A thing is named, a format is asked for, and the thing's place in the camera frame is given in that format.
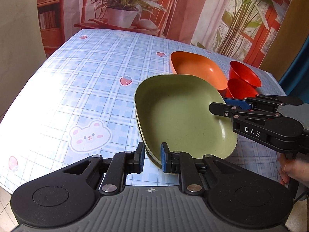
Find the person right hand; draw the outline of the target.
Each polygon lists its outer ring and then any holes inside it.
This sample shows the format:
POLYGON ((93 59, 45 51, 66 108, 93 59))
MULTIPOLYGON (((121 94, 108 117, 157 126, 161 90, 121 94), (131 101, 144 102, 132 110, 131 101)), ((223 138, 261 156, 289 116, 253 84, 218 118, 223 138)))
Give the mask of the person right hand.
POLYGON ((290 179, 295 179, 304 186, 308 187, 309 165, 307 161, 287 159, 285 154, 280 154, 278 161, 280 164, 280 183, 282 185, 288 184, 290 179))

